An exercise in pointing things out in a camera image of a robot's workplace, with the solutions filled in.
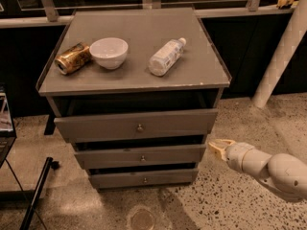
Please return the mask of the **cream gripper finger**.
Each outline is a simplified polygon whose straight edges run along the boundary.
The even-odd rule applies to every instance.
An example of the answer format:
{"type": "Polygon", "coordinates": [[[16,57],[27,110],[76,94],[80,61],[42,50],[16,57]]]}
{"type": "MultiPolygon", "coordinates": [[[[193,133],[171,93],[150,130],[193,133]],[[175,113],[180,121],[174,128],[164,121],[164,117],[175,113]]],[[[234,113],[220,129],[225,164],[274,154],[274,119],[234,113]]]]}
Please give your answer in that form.
{"type": "Polygon", "coordinates": [[[226,149],[233,145],[234,141],[229,139],[213,139],[207,145],[213,154],[220,160],[226,160],[226,149]]]}

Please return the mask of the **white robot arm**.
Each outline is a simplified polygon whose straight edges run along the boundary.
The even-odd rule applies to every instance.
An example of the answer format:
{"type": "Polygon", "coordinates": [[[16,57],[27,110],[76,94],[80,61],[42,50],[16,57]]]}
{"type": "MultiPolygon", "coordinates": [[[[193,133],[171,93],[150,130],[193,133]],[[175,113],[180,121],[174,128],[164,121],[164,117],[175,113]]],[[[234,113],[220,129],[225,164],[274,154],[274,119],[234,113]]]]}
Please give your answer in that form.
{"type": "Polygon", "coordinates": [[[228,139],[207,143],[230,169],[251,176],[264,188],[288,202],[307,199],[307,165],[287,154],[268,154],[255,146],[228,139]]]}

